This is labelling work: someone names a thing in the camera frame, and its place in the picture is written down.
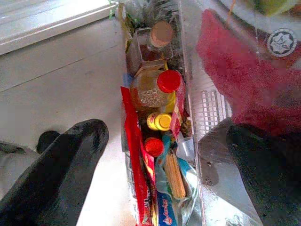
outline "red bottle cap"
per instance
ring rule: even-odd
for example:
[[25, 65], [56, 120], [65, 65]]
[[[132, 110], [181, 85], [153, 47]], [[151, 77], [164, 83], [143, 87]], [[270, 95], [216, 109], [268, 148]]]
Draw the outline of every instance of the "red bottle cap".
[[172, 93], [176, 91], [181, 83], [181, 74], [175, 70], [162, 72], [158, 79], [157, 85], [162, 92]]
[[145, 150], [153, 157], [158, 157], [163, 153], [163, 142], [160, 139], [150, 137], [144, 142]]

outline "plastic bottle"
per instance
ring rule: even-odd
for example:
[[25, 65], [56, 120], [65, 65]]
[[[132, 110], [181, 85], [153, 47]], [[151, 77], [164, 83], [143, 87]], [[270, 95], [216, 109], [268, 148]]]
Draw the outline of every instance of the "plastic bottle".
[[147, 138], [144, 142], [144, 146], [146, 152], [155, 158], [163, 153], [163, 142], [158, 138]]
[[168, 131], [170, 129], [171, 116], [167, 113], [151, 113], [147, 117], [147, 125], [152, 130]]
[[166, 60], [173, 56], [170, 45], [174, 31], [170, 24], [160, 21], [153, 28], [138, 29], [127, 52], [128, 73], [136, 76], [137, 72], [164, 67]]
[[181, 74], [174, 70], [142, 71], [131, 84], [133, 105], [136, 110], [166, 106], [173, 101], [180, 83]]
[[166, 106], [160, 107], [158, 111], [161, 113], [172, 113], [174, 111], [175, 99], [175, 92], [173, 92], [171, 101]]

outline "yellow bottle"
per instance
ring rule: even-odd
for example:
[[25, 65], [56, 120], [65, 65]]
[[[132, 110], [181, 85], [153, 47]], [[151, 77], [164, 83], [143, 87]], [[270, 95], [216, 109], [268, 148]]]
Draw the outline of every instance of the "yellow bottle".
[[181, 74], [174, 70], [144, 70], [133, 80], [130, 92], [136, 110], [160, 108], [173, 101], [181, 84]]
[[168, 131], [170, 129], [171, 116], [167, 113], [151, 113], [147, 117], [147, 126], [152, 130]]

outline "white floor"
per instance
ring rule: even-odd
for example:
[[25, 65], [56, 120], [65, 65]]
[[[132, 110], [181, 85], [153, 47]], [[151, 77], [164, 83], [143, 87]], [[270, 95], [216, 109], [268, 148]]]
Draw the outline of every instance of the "white floor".
[[134, 226], [120, 143], [120, 85], [126, 71], [114, 19], [98, 21], [0, 56], [0, 140], [34, 149], [40, 134], [102, 119], [110, 140], [79, 226]]

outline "red cloth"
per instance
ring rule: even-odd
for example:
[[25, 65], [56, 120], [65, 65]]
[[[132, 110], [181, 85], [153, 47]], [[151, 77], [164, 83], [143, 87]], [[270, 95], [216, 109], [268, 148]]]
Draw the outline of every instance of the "red cloth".
[[301, 107], [275, 106], [282, 90], [301, 87], [301, 71], [260, 61], [211, 10], [202, 15], [197, 51], [206, 73], [233, 107], [232, 120], [280, 135], [301, 129]]

